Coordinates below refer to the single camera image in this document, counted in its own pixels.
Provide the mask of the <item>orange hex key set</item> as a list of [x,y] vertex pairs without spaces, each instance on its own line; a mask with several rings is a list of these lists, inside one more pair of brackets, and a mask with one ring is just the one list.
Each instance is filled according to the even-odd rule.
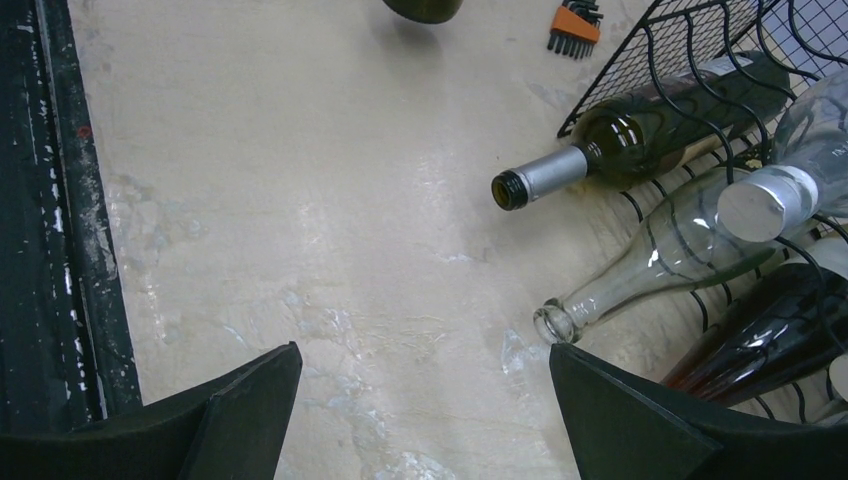
[[603,17],[594,0],[563,1],[552,19],[547,49],[574,60],[589,57],[600,40]]

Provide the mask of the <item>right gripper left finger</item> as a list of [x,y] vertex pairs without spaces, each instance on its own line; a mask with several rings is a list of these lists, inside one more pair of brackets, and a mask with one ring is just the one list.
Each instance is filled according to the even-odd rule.
[[296,343],[69,433],[4,434],[4,479],[271,479],[303,360]]

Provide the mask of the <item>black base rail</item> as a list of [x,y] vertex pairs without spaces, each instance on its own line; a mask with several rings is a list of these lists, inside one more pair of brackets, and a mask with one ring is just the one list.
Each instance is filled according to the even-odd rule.
[[69,5],[1,5],[1,430],[142,405]]

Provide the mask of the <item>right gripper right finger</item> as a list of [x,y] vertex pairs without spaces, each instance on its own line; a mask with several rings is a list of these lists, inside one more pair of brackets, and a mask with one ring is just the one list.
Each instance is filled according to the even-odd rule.
[[571,344],[551,377],[584,479],[844,479],[847,427],[801,425],[697,400]]

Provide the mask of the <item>dark green wine bottle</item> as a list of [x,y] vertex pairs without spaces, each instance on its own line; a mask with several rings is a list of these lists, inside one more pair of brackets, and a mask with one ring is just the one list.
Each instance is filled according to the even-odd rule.
[[442,24],[459,11],[463,0],[384,0],[393,12],[421,24]]

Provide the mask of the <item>red bottle gold cap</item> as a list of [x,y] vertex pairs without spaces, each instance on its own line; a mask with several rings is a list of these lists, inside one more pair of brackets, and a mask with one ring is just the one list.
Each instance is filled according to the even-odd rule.
[[823,369],[846,346],[846,269],[787,262],[738,299],[661,383],[730,407]]

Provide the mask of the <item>green bottle silver cap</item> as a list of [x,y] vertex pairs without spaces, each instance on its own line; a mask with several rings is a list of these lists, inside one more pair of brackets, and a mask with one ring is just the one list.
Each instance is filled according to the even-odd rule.
[[585,111],[566,147],[491,181],[512,211],[584,178],[642,183],[722,148],[784,108],[789,72],[760,51],[718,57],[607,98]]

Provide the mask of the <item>clear glass bottle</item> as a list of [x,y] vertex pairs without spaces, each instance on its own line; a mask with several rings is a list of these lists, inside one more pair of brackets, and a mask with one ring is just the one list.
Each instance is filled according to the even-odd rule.
[[748,242],[773,240],[815,214],[847,217],[847,70],[805,90],[775,130],[769,159],[720,194],[717,220]]
[[847,354],[834,359],[827,369],[827,380],[834,399],[815,415],[816,425],[834,426],[847,423]]

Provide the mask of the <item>clear slim empty bottle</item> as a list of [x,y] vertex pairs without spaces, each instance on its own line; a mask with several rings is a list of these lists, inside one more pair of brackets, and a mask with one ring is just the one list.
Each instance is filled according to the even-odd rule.
[[575,343],[621,310],[664,293],[726,283],[771,259],[775,240],[748,242],[717,217],[723,168],[670,192],[640,223],[626,247],[572,293],[547,300],[533,323],[547,343]]

